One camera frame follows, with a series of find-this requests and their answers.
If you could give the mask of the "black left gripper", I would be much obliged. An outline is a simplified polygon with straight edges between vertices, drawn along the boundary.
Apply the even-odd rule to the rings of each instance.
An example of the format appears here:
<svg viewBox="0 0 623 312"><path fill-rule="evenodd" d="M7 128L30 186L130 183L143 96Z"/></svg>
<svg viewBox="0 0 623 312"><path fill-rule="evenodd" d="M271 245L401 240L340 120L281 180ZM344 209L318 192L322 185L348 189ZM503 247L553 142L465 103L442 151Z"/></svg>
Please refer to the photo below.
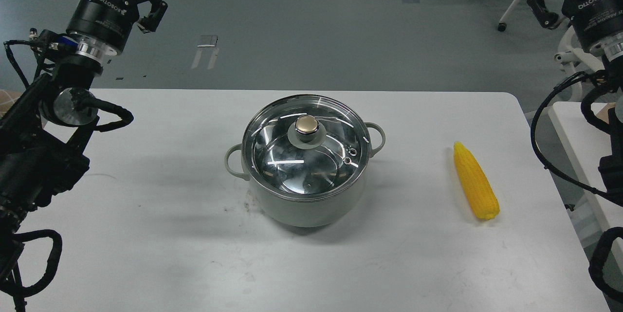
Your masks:
<svg viewBox="0 0 623 312"><path fill-rule="evenodd" d="M149 3L151 8L137 20L137 6L142 3ZM136 21L142 33L154 33L167 8L163 0L80 0L65 32L95 38L119 55Z"/></svg>

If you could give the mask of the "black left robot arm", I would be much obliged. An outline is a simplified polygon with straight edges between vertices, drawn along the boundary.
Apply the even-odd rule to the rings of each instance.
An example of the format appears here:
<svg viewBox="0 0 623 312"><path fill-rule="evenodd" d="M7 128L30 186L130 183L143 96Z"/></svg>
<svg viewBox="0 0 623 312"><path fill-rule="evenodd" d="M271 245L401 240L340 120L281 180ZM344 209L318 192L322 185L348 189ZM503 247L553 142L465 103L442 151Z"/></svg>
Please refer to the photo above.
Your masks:
<svg viewBox="0 0 623 312"><path fill-rule="evenodd" d="M64 33L32 28L3 43L25 90L1 117L1 291L18 312L53 281L62 253L52 229L18 232L27 214L71 190L90 168L94 132L129 125L129 110L90 91L108 56L122 54L133 26L153 33L164 0L79 0Z"/></svg>

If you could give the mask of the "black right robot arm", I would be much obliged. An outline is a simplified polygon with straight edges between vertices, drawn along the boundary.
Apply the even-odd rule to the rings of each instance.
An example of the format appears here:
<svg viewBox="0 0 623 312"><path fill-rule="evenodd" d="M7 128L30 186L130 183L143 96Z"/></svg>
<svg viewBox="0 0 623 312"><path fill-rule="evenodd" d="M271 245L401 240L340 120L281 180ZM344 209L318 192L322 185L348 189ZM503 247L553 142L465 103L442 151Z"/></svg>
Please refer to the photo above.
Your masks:
<svg viewBox="0 0 623 312"><path fill-rule="evenodd" d="M559 16L547 9L545 0L527 0L527 4L543 28L556 28ZM623 0L564 0L562 13L569 19L582 50L600 59L604 68L592 74L581 71L559 83L537 108L530 127L532 149L545 169L568 183L599 195L618 206L623 203L622 102L619 101L614 107L608 108L607 121L596 116L592 104L605 94L622 90L622 10ZM581 183L560 171L542 154L535 139L539 117L552 99L573 84L587 80L593 83L593 89L580 103L582 115L588 124L606 133L610 138L611 154L601 157L598 165L605 191Z"/></svg>

